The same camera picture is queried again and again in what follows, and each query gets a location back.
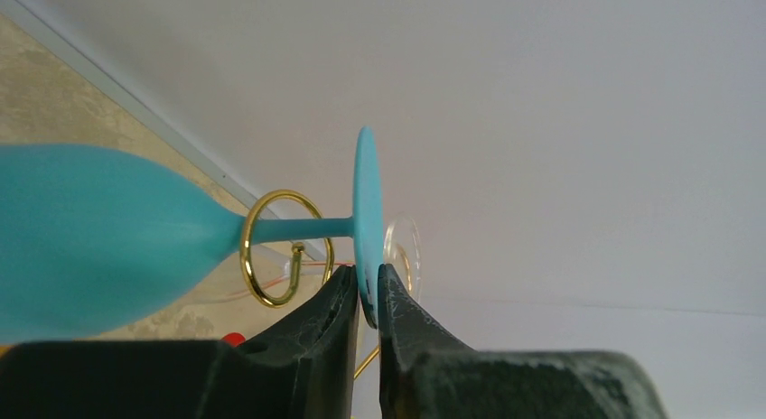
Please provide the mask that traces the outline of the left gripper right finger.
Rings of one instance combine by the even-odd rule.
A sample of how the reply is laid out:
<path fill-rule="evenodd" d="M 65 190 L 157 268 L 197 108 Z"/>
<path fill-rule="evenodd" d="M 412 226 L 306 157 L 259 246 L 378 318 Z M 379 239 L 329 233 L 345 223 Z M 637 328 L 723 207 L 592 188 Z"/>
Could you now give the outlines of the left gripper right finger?
<path fill-rule="evenodd" d="M 385 418 L 664 418 L 644 369 L 604 350 L 482 351 L 378 270 L 379 403 Z"/>

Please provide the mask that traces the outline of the clear wine glass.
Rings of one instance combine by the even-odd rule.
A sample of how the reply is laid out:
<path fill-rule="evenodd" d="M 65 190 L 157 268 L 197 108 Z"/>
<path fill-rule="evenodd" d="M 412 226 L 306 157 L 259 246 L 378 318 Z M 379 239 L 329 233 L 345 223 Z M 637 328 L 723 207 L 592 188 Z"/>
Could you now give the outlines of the clear wine glass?
<path fill-rule="evenodd" d="M 297 242 L 287 254 L 266 245 L 252 248 L 253 274 L 262 288 L 274 295 L 284 293 L 290 274 L 298 267 L 303 291 L 316 291 L 325 274 L 325 263 L 313 261 Z M 384 262 L 395 267 L 406 290 L 416 301 L 422 296 L 421 243 L 416 223 L 407 215 L 399 215 L 388 224 L 384 239 Z M 251 295 L 241 272 L 240 257 L 234 253 L 224 260 L 201 283 L 188 300 L 194 304 L 218 304 L 240 300 Z"/>

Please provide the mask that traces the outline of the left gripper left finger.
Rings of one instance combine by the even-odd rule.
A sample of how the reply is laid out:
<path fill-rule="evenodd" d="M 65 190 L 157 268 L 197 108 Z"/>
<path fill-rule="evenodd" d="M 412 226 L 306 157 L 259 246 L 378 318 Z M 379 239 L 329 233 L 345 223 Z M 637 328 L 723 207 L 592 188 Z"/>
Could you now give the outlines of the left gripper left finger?
<path fill-rule="evenodd" d="M 356 270 L 232 346 L 223 340 L 25 343 L 1 359 L 4 418 L 347 418 Z"/>

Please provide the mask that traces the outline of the blue plastic wine glass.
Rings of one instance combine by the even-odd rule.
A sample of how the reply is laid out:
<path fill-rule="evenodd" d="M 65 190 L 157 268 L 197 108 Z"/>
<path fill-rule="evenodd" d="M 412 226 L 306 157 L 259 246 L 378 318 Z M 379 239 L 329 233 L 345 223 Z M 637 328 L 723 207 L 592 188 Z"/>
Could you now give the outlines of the blue plastic wine glass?
<path fill-rule="evenodd" d="M 378 325 L 384 223 L 373 132 L 357 141 L 346 219 L 261 219 L 218 204 L 143 157 L 85 144 L 1 148 L 1 341 L 75 340 L 139 321 L 175 302 L 233 254 L 249 288 L 256 245 L 350 237 L 360 299 Z"/>

